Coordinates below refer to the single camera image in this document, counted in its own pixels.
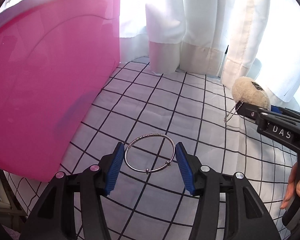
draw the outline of pink storage container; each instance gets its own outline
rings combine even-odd
[[[0,168],[49,181],[118,66],[120,0],[23,0],[0,14]]]

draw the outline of white curtain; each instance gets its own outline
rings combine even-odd
[[[228,88],[257,77],[272,104],[300,111],[296,0],[121,0],[120,49],[122,62],[150,55],[156,73],[222,73]]]

